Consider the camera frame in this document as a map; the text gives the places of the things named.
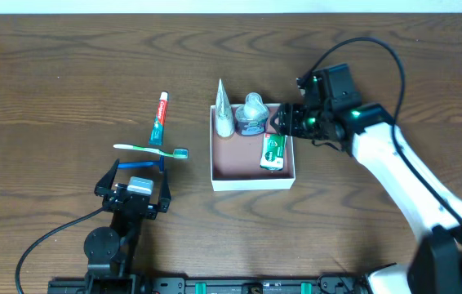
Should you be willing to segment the white Pantene tube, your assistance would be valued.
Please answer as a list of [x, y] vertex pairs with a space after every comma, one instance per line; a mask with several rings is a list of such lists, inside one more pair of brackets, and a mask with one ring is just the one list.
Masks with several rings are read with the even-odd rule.
[[215, 131], [222, 138], [234, 134], [234, 116], [222, 79], [219, 80], [215, 98]]

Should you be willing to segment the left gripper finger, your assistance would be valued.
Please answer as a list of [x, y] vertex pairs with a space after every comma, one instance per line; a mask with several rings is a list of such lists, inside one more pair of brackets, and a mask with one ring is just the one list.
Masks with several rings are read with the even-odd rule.
[[163, 172], [161, 188], [158, 197], [158, 211], [167, 212], [171, 204], [171, 191], [168, 184], [167, 170]]
[[112, 186], [118, 171], [119, 160], [116, 159], [113, 166], [102, 176], [94, 188], [94, 194], [99, 197], [108, 197], [113, 193]]

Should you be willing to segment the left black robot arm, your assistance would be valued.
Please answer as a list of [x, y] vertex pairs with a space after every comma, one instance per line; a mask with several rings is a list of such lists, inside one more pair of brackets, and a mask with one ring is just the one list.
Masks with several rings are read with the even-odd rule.
[[153, 203], [154, 182], [133, 176], [128, 183], [115, 185], [118, 167], [115, 161], [94, 188], [94, 194], [102, 198], [102, 210], [113, 215], [110, 225], [92, 230], [84, 242], [87, 273], [96, 278], [129, 275], [142, 222], [166, 213], [171, 204], [165, 168], [160, 169], [158, 201]]

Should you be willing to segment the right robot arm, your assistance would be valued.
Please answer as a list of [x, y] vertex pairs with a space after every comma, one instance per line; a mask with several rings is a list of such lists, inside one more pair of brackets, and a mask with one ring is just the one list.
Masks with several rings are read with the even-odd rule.
[[279, 135], [340, 143], [411, 227], [419, 244], [412, 262], [366, 274], [358, 293], [462, 293], [462, 200], [426, 167], [381, 105], [283, 104], [270, 124]]

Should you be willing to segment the green white soap packet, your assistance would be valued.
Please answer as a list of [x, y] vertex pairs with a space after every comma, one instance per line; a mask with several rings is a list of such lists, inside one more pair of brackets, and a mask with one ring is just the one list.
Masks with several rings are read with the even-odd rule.
[[286, 142], [287, 138], [285, 136], [264, 133], [260, 167], [270, 171], [282, 170]]

